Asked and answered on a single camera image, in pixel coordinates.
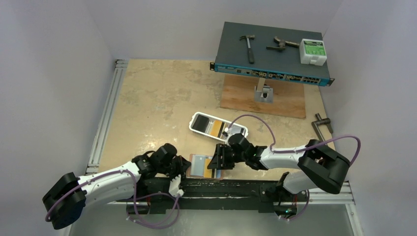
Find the tan leather card holder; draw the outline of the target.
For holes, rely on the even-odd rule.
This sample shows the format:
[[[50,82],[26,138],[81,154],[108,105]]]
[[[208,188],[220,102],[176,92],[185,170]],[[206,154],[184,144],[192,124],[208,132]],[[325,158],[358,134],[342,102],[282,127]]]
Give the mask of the tan leather card holder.
[[[191,166],[186,172],[186,176],[199,179],[223,179],[223,171],[217,169],[208,169],[212,156],[191,154],[189,161]]]

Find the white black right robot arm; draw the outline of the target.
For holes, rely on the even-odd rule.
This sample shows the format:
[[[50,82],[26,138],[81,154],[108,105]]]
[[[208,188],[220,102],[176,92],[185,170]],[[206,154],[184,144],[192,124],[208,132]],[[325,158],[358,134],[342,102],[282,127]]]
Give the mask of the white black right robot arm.
[[[279,180],[276,193],[282,200],[314,188],[339,194],[351,166],[346,157],[318,140],[295,148],[271,149],[255,146],[242,134],[234,134],[227,143],[216,145],[207,169],[231,170],[241,162],[253,170],[296,169]]]

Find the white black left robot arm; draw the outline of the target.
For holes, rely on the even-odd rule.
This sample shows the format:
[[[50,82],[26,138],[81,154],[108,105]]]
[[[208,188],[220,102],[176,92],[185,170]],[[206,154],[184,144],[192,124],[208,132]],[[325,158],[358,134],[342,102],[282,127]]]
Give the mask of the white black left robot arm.
[[[164,144],[108,171],[79,177],[73,172],[64,174],[42,198],[45,221],[60,230],[77,221],[84,208],[119,200],[132,201],[138,214],[138,201],[150,205],[151,197],[158,195],[173,199],[173,208],[179,208],[184,195],[180,182],[190,167],[191,162],[178,155],[172,144]],[[168,178],[168,192],[148,191],[145,182],[157,174]]]

